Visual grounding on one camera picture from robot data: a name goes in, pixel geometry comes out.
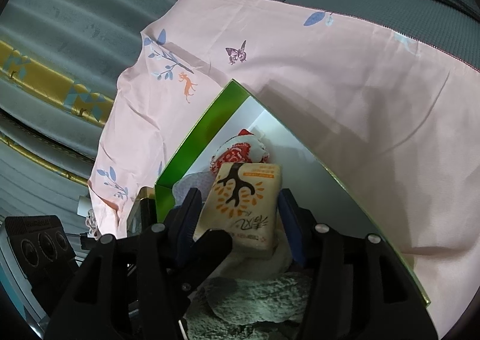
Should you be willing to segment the green cloth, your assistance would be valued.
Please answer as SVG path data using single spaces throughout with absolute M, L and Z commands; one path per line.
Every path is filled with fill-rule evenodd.
M 189 339 L 295 339 L 310 291 L 300 273 L 254 281 L 215 277 L 185 314 Z

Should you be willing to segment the cream tree print tissue pack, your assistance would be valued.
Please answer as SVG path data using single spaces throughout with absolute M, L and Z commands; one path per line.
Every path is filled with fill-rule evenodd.
M 233 252 L 268 259 L 276 244 L 277 199 L 281 166 L 268 163 L 224 163 L 202 207 L 193 237 L 224 230 Z

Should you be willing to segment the red white patterned cloth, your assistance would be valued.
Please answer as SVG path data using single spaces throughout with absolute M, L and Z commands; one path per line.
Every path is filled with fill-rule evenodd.
M 225 141 L 215 151 L 209 169 L 217 174 L 224 163 L 267 163 L 269 151 L 257 136 L 247 129 Z

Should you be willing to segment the cream knitted towel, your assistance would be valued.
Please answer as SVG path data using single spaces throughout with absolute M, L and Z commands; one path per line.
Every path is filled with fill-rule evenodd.
M 247 258 L 239 253 L 232 253 L 216 269 L 216 275 L 262 281 L 284 273 L 292 263 L 292 255 L 285 232 L 276 230 L 276 237 L 277 245 L 270 258 Z

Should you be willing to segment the blue plush elephant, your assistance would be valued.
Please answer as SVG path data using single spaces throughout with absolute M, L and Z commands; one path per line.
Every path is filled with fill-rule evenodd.
M 202 171 L 185 175 L 172 187 L 172 195 L 175 205 L 181 205 L 187 197 L 191 188 L 197 188 L 200 191 L 202 201 L 208 198 L 208 194 L 214 183 L 214 175 L 210 171 Z

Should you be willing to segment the black gold tin box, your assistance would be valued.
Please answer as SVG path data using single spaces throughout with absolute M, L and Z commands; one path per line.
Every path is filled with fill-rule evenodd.
M 155 190 L 144 186 L 134 200 L 127 219 L 127 236 L 141 234 L 157 222 Z

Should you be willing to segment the pink printed tablecloth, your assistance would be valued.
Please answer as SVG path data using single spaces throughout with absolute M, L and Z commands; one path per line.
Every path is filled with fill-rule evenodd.
M 389 28 L 269 0 L 178 0 L 141 33 L 89 178 L 118 237 L 221 88 L 237 80 L 414 260 L 445 335 L 479 288 L 479 72 Z

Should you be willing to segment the green cardboard box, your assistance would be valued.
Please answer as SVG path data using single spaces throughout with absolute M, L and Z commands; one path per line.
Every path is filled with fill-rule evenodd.
M 259 184 L 271 179 L 269 168 L 277 164 L 281 170 L 278 182 L 318 220 L 356 238 L 382 234 L 343 184 L 235 81 L 212 102 L 160 174 L 154 186 L 158 218 L 166 218 L 168 210 L 182 202 L 194 186 L 203 198 L 213 191 L 225 195 L 220 207 L 235 229 L 271 224 L 271 216 L 253 210 L 264 200 L 261 190 L 252 195 L 243 188 L 231 196 L 231 183 L 214 186 L 214 178 L 227 162 L 255 164 Z

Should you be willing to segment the grey curtain with yellow band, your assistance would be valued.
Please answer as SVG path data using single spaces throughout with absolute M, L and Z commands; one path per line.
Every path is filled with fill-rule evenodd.
M 119 74 L 141 30 L 176 0 L 1 0 L 1 215 L 55 215 L 84 231 Z

